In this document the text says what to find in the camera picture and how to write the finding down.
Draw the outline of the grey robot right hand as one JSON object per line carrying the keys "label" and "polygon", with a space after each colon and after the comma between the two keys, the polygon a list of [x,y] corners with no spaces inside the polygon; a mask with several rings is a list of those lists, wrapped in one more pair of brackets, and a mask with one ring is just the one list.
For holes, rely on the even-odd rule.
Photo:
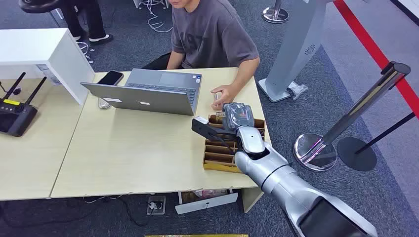
{"label": "grey robot right hand", "polygon": [[223,104],[223,129],[236,131],[242,126],[254,127],[254,117],[251,106],[244,103],[232,102]]}

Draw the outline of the person's left hand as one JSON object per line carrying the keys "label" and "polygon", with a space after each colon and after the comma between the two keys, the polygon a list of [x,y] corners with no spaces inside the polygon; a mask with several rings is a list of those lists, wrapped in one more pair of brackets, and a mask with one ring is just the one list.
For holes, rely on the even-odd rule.
{"label": "person's left hand", "polygon": [[211,107],[215,111],[221,110],[223,104],[233,102],[240,90],[241,88],[234,84],[222,85],[213,89],[211,93],[216,94],[220,92],[221,96],[212,103]]}

